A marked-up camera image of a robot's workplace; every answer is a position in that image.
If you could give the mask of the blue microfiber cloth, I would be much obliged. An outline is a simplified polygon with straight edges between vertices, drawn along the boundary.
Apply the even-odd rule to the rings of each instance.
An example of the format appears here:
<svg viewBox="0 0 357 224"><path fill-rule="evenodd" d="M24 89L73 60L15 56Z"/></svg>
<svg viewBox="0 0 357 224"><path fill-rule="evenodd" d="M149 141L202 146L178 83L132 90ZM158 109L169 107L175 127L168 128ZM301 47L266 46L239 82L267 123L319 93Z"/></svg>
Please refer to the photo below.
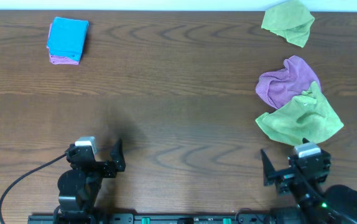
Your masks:
<svg viewBox="0 0 357 224"><path fill-rule="evenodd" d="M85 22L83 20L56 17L50 25L47 41L51 54L78 60Z"/></svg>

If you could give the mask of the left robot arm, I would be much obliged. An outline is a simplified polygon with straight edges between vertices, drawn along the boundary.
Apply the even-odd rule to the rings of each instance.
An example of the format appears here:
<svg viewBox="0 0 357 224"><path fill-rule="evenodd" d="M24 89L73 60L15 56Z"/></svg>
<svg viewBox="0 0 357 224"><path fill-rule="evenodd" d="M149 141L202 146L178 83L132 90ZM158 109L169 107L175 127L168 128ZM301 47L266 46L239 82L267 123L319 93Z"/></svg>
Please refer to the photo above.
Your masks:
<svg viewBox="0 0 357 224"><path fill-rule="evenodd" d="M123 142L118 139L110 151L110 160L97 161L95 137L84 136L65 151L71 169L58 179L59 207L53 212L54 223L108 223L109 216L95 208L104 179L116 178L125 171Z"/></svg>

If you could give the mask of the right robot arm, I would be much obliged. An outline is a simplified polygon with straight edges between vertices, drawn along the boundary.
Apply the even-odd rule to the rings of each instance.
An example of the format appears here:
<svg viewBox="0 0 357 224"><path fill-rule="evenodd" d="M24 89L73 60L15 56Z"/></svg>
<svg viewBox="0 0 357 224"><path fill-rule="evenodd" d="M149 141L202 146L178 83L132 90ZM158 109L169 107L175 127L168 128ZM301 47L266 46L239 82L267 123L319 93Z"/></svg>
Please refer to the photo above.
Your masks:
<svg viewBox="0 0 357 224"><path fill-rule="evenodd" d="M297 203L300 223L357 223L357 191L332 185L323 191L331 167L331 155L320 149L288 158L286 169L276 170L261 150L264 185L275 185L277 194L291 194Z"/></svg>

